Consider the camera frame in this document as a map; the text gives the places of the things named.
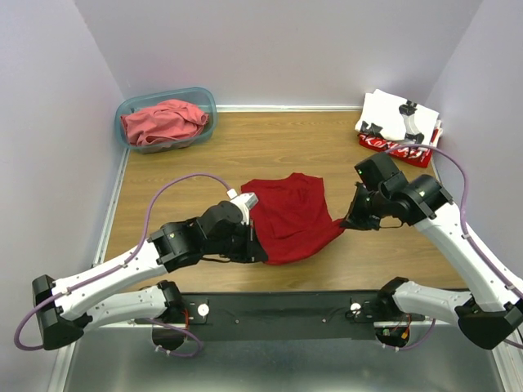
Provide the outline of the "dark red t shirt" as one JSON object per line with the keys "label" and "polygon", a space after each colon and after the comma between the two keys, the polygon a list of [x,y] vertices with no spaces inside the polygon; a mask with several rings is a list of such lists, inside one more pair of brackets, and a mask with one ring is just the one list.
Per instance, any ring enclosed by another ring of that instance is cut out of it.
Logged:
{"label": "dark red t shirt", "polygon": [[241,191],[258,198],[251,216],[268,265],[303,261],[344,231],[342,219],[329,214],[321,177],[294,172],[279,180],[251,180]]}

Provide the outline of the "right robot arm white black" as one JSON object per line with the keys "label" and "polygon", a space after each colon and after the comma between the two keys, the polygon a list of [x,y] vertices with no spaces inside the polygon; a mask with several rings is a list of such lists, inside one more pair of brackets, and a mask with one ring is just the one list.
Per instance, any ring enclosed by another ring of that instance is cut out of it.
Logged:
{"label": "right robot arm white black", "polygon": [[407,180],[385,153],[356,164],[355,170],[360,179],[342,228],[379,230],[385,217],[413,226],[454,267],[467,290],[426,287],[397,277],[356,310],[354,318],[385,322],[419,314],[458,327],[484,350],[504,342],[522,324],[522,280],[473,232],[464,206],[433,176]]}

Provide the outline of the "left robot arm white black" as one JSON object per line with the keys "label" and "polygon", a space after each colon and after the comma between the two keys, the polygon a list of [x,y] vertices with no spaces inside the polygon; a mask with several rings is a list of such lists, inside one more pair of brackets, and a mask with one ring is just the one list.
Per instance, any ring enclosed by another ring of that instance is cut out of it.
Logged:
{"label": "left robot arm white black", "polygon": [[170,222],[144,242],[90,270],[68,278],[44,274],[32,282],[44,350],[57,350],[85,332],[126,319],[175,321],[182,299],[173,283],[125,292],[135,283],[225,257],[234,263],[267,261],[255,231],[253,193],[221,201],[202,216]]}

